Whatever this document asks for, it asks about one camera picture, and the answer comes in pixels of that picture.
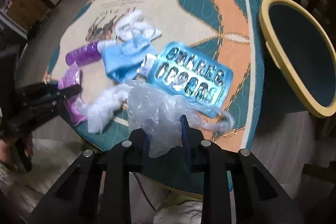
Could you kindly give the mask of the person's left hand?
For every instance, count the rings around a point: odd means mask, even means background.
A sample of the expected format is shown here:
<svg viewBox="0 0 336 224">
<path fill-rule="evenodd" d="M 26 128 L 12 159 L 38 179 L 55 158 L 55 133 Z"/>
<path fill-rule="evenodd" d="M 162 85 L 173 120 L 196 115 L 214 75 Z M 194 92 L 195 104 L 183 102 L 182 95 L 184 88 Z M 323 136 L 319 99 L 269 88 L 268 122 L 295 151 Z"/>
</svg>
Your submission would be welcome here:
<svg viewBox="0 0 336 224">
<path fill-rule="evenodd" d="M 25 143 L 25 155 L 26 157 L 32 157 L 33 152 L 33 137 L 32 135 L 27 135 L 21 137 Z M 16 163 L 13 158 L 12 147 L 14 147 L 17 142 L 18 137 L 9 136 L 1 139 L 1 163 L 9 170 L 13 172 L 16 170 Z"/>
</svg>

